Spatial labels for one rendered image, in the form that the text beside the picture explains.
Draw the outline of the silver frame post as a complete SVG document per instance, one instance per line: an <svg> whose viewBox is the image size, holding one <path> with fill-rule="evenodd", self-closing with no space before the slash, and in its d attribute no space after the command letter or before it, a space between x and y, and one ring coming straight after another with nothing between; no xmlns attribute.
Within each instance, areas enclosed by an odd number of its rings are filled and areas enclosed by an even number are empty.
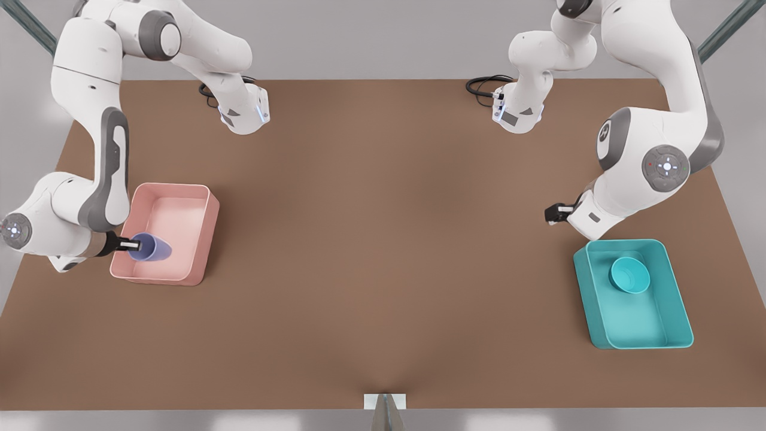
<svg viewBox="0 0 766 431"><path fill-rule="evenodd" d="M698 47L700 62L705 63L736 32L766 5L766 0L742 0L741 3L720 23L720 25Z"/></svg>
<svg viewBox="0 0 766 431"><path fill-rule="evenodd" d="M404 393L364 395L364 409L373 411L371 431L406 431L400 417L400 410L406 407Z"/></svg>
<svg viewBox="0 0 766 431"><path fill-rule="evenodd" d="M0 8L19 24L28 35L41 44L54 57L57 38L43 25L39 19L22 3L21 0L0 0Z"/></svg>

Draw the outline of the blue cup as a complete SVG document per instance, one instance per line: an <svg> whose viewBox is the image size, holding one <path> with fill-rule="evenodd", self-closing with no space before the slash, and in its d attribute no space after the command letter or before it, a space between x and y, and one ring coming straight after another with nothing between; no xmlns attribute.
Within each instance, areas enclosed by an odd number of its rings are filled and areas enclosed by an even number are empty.
<svg viewBox="0 0 766 431"><path fill-rule="evenodd" d="M164 261L172 254L172 247L169 243L156 235L148 232L141 232L131 238L132 242L137 242L137 248L129 249L129 256L137 262L156 262Z"/></svg>

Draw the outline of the teal bowl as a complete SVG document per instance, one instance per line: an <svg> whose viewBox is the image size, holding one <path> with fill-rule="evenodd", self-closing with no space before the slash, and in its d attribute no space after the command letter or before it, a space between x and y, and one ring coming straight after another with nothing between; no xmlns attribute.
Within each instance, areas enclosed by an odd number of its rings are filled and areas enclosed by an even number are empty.
<svg viewBox="0 0 766 431"><path fill-rule="evenodd" d="M624 293L637 295L651 284L648 268L635 257L619 257L610 266L608 275L612 286Z"/></svg>

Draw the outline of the pink box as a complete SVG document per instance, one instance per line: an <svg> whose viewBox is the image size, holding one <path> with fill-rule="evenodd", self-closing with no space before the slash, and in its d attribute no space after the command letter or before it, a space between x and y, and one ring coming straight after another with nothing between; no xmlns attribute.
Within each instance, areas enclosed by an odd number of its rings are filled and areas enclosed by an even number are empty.
<svg viewBox="0 0 766 431"><path fill-rule="evenodd" d="M150 233L169 244L167 259L136 261L127 252L115 252L113 277L140 284L197 286L202 282L220 204L208 186L200 184L143 183L132 197L122 235L132 238Z"/></svg>

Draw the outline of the teal box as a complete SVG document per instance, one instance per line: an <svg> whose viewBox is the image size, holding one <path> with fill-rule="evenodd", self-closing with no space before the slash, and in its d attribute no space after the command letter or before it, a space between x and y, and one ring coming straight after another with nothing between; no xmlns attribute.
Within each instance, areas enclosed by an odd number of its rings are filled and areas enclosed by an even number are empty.
<svg viewBox="0 0 766 431"><path fill-rule="evenodd" d="M609 281L619 257L635 257L651 276L648 289L634 295ZM667 249L653 238L588 242L573 256L591 343L599 349L688 348L694 341L686 307Z"/></svg>

